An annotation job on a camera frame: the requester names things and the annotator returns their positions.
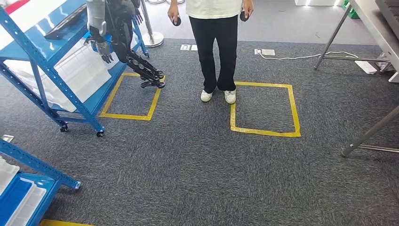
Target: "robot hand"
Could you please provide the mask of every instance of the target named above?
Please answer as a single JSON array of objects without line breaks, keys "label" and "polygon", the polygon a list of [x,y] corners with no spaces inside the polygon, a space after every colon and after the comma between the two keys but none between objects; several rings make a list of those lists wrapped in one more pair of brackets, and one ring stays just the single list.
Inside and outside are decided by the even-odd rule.
[{"label": "robot hand", "polygon": [[135,8],[135,12],[136,12],[136,15],[135,15],[135,20],[136,20],[136,22],[137,22],[137,24],[138,25],[140,25],[144,20],[143,20],[143,18],[141,17],[141,13],[140,13],[140,11],[138,10],[138,8]]},{"label": "robot hand", "polygon": [[98,53],[101,55],[101,58],[107,62],[107,64],[111,63],[113,61],[113,58],[111,56],[110,48],[108,47],[107,42],[98,42],[96,41],[96,47]]}]

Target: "white cable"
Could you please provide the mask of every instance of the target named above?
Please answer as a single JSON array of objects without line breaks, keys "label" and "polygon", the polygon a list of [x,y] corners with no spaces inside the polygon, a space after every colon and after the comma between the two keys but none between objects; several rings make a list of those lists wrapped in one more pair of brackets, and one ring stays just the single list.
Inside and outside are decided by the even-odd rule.
[{"label": "white cable", "polygon": [[[346,57],[351,57],[351,58],[359,58],[357,55],[352,54],[352,53],[347,53],[347,52],[328,52],[326,53],[326,55],[330,54],[330,53],[335,53],[335,54],[339,54],[339,53],[345,53],[348,54],[348,56]],[[290,57],[285,57],[285,58],[272,58],[272,57],[264,57],[262,54],[260,54],[261,57],[263,57],[266,60],[297,60],[297,59],[305,59],[305,58],[311,58],[311,57],[318,57],[321,56],[321,54],[317,54],[317,55],[312,55],[312,56],[299,56],[299,57],[295,57],[295,58],[290,58]]]}]

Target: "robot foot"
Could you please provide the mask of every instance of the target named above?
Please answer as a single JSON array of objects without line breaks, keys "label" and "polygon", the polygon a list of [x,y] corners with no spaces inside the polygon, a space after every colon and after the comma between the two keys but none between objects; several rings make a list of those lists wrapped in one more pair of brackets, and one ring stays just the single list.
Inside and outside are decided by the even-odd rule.
[{"label": "robot foot", "polygon": [[165,83],[161,82],[161,81],[145,81],[143,83],[141,83],[141,88],[146,88],[148,86],[156,86],[160,89],[162,89],[163,87],[165,87]]},{"label": "robot foot", "polygon": [[157,77],[159,79],[163,79],[165,77],[165,73],[163,71],[157,71]]}]

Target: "yellow floor tape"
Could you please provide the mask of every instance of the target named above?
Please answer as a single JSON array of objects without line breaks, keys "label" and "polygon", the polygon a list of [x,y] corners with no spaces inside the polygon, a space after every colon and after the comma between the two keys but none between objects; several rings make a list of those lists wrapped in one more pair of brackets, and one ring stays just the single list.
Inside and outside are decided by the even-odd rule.
[{"label": "yellow floor tape", "polygon": [[266,135],[266,136],[277,136],[277,137],[300,137],[301,132],[298,119],[298,112],[296,111],[296,104],[294,100],[294,92],[292,89],[292,85],[288,84],[272,84],[272,83],[259,83],[259,82],[246,82],[246,81],[236,81],[236,85],[238,86],[260,86],[260,87],[277,87],[277,88],[287,88],[288,89],[288,98],[289,104],[291,107],[292,119],[294,122],[294,132],[286,132],[279,133],[270,130],[260,130],[260,129],[248,129],[241,128],[236,126],[236,104],[232,104],[230,107],[230,129],[232,131],[240,132],[240,133],[252,133],[258,135]]},{"label": "yellow floor tape", "polygon": [[40,222],[40,226],[92,226],[92,225],[77,224],[77,223],[64,222],[58,220],[42,220]]},{"label": "yellow floor tape", "polygon": [[130,115],[130,114],[112,114],[112,113],[107,113],[108,108],[111,105],[111,102],[113,98],[115,97],[116,92],[119,89],[120,83],[122,82],[123,78],[125,76],[132,76],[132,77],[140,77],[139,74],[137,73],[130,73],[130,72],[124,72],[118,79],[118,81],[115,84],[115,87],[113,88],[110,96],[108,97],[107,102],[104,105],[103,110],[99,114],[99,117],[103,118],[113,118],[113,119],[130,119],[130,120],[144,120],[144,121],[150,121],[152,118],[152,114],[154,114],[155,107],[157,106],[158,98],[160,97],[161,89],[157,88],[155,91],[154,98],[152,99],[151,107],[147,115]]}]

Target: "gray carpet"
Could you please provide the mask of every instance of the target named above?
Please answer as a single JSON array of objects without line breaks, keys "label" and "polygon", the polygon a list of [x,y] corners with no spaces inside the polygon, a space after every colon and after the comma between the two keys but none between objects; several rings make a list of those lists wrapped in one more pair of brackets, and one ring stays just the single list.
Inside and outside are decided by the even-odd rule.
[{"label": "gray carpet", "polygon": [[[316,59],[253,55],[258,47],[275,49],[277,57],[313,55],[322,50],[319,44],[239,42],[236,80],[291,84],[302,137],[244,134],[230,130],[230,106],[221,92],[200,101],[197,53],[179,50],[192,43],[168,39],[150,50],[151,62],[167,74],[152,120],[100,118],[102,138],[83,124],[59,133],[0,78],[6,133],[82,181],[76,192],[59,192],[46,218],[99,226],[399,225],[399,155],[357,150],[339,156],[399,104],[399,86],[387,75],[366,75],[353,62],[325,61],[314,71]],[[332,50],[380,53],[375,46]],[[139,84],[126,77],[109,112],[145,114],[155,90]],[[291,131],[286,90],[239,87],[237,125]],[[398,127],[396,120],[367,143],[399,147]]]}]

